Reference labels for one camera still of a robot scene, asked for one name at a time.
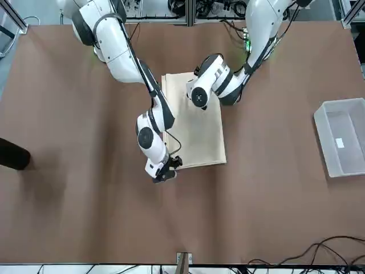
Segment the floor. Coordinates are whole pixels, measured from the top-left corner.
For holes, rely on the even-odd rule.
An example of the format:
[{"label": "floor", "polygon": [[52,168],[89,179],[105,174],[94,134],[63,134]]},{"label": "floor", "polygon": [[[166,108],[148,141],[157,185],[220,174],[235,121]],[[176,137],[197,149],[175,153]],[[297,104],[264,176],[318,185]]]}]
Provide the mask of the floor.
[{"label": "floor", "polygon": [[[97,265],[91,269],[92,265],[0,265],[0,274],[117,274],[130,268],[130,265]],[[175,266],[163,265],[164,274],[174,274]],[[300,274],[303,270],[296,269],[257,269],[255,274]],[[189,268],[191,274],[235,274],[228,268]],[[159,274],[160,266],[142,265],[126,271],[125,274]],[[311,274],[335,274],[335,271],[323,270],[311,271]]]},{"label": "floor", "polygon": [[[60,12],[56,6],[56,1],[51,0],[12,0],[12,5],[19,12],[22,17],[36,15],[40,18],[42,25],[58,25],[60,24]],[[32,18],[27,20],[27,23],[37,24],[37,20]],[[64,24],[71,23],[69,19],[64,19]],[[11,20],[7,19],[3,22],[4,27],[8,28],[12,32],[16,32],[16,26]],[[2,43],[7,42],[6,37],[0,34],[0,46]],[[16,43],[11,49],[9,54],[0,60],[0,97],[3,93],[3,89],[6,85],[7,76],[10,71],[11,63],[16,50]],[[362,67],[365,77],[365,65]],[[126,265],[98,265],[93,267],[89,274],[117,274],[118,272],[127,269],[130,266]],[[0,274],[85,274],[91,268],[91,265],[0,265]],[[163,266],[165,274],[172,274],[175,272],[174,266]],[[128,274],[159,274],[160,267],[144,265],[136,267]],[[227,268],[191,268],[191,274],[234,274]],[[299,274],[300,269],[292,272],[290,269],[258,269],[255,274]],[[323,271],[321,274],[335,274],[334,271]]]}]

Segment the clear plastic container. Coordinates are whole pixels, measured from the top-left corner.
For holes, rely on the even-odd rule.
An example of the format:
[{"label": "clear plastic container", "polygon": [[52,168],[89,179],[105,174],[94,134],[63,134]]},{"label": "clear plastic container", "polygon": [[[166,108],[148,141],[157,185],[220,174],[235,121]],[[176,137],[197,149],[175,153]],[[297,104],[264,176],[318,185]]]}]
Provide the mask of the clear plastic container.
[{"label": "clear plastic container", "polygon": [[326,101],[314,120],[330,177],[365,174],[365,100]]}]

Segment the brown table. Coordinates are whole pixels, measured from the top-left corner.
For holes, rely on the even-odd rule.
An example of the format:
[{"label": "brown table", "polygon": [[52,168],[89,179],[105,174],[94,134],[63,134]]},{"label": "brown table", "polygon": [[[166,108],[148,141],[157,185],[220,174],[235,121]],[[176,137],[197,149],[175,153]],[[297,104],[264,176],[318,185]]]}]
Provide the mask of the brown table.
[{"label": "brown table", "polygon": [[[133,44],[159,79],[216,52],[238,68],[232,33],[141,24]],[[293,23],[242,101],[222,108],[228,163],[154,185],[134,130],[146,88],[115,81],[70,26],[32,27],[0,103],[1,137],[34,159],[28,171],[0,168],[0,261],[162,264],[187,251],[196,264],[274,263],[324,237],[365,237],[365,179],[326,177],[313,124],[323,101],[364,92],[349,30]],[[329,246],[347,259],[365,253]],[[341,262],[320,251],[316,263]]]}]

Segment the folded cloth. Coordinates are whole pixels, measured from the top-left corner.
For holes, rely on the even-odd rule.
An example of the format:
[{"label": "folded cloth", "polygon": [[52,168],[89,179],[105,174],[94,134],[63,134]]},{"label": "folded cloth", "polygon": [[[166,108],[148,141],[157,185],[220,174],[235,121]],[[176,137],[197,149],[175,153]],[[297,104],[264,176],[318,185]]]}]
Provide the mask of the folded cloth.
[{"label": "folded cloth", "polygon": [[[186,96],[186,83],[194,77],[192,72],[162,77],[162,91],[175,116],[169,133],[181,142],[181,150],[174,154],[182,158],[180,168],[227,162],[219,99],[212,95],[206,110],[194,106]],[[163,140],[170,153],[179,148],[179,143],[166,132]]]}]

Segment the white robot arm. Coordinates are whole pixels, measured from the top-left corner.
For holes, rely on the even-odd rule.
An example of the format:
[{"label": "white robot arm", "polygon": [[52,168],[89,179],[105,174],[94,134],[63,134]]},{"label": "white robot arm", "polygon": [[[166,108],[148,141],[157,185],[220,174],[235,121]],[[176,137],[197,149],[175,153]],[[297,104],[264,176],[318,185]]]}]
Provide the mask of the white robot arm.
[{"label": "white robot arm", "polygon": [[136,57],[124,28],[125,20],[121,0],[89,1],[72,14],[76,36],[84,45],[94,47],[116,80],[146,85],[152,106],[137,119],[137,141],[148,158],[145,170],[155,183],[164,182],[176,177],[176,171],[170,168],[183,164],[179,156],[170,155],[159,136],[172,127],[175,117],[150,69]]},{"label": "white robot arm", "polygon": [[208,56],[196,70],[197,77],[186,84],[188,98],[195,106],[205,110],[212,91],[223,105],[231,106],[241,99],[242,89],[252,73],[269,56],[283,21],[283,13],[291,1],[249,1],[246,26],[252,46],[251,54],[238,75],[233,74],[220,54]]}]

